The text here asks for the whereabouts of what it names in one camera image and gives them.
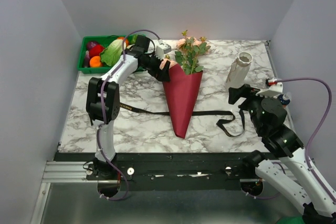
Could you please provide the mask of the dark red wrapping paper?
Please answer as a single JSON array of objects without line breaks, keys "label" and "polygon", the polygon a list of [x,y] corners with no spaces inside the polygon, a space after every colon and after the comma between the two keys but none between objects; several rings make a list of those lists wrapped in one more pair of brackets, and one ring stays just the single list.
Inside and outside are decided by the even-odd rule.
[{"label": "dark red wrapping paper", "polygon": [[185,138],[199,93],[203,72],[186,74],[180,65],[169,68],[169,82],[163,82],[173,131]]}]

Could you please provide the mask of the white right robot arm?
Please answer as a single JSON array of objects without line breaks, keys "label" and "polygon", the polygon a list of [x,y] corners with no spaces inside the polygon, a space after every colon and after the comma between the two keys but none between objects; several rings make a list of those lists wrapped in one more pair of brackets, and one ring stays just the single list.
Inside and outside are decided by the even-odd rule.
[{"label": "white right robot arm", "polygon": [[271,79],[267,86],[257,89],[245,84],[229,88],[228,102],[234,104],[245,98],[239,108],[249,113],[266,149],[292,172],[295,180],[274,167],[259,151],[246,156],[241,171],[246,177],[257,175],[270,183],[301,213],[304,223],[335,223],[335,190],[312,163],[308,148],[284,125],[287,111],[276,98],[282,94],[283,84]]}]

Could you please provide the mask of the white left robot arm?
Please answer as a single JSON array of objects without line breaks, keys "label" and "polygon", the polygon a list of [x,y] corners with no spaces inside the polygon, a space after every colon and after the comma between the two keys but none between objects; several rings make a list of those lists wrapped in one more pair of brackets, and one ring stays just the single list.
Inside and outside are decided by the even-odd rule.
[{"label": "white left robot arm", "polygon": [[[154,49],[148,52],[149,45]],[[113,141],[114,121],[120,111],[120,85],[134,73],[137,68],[145,69],[160,82],[170,81],[170,62],[164,56],[171,52],[171,46],[161,39],[154,43],[150,38],[138,35],[131,48],[124,48],[117,63],[100,78],[91,78],[88,83],[86,111],[92,126],[97,128],[95,158],[102,162],[98,173],[104,179],[112,179],[116,171],[121,171],[112,163],[116,155]]]}]

